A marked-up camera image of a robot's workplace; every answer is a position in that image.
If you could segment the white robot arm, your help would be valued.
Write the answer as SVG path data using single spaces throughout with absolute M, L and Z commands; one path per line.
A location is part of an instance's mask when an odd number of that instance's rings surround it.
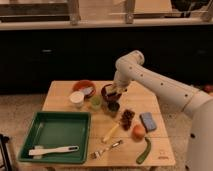
M 143 67 L 134 50 L 116 60 L 114 86 L 125 91 L 132 80 L 178 106 L 192 119 L 186 163 L 188 171 L 213 171 L 213 97 L 206 92 Z

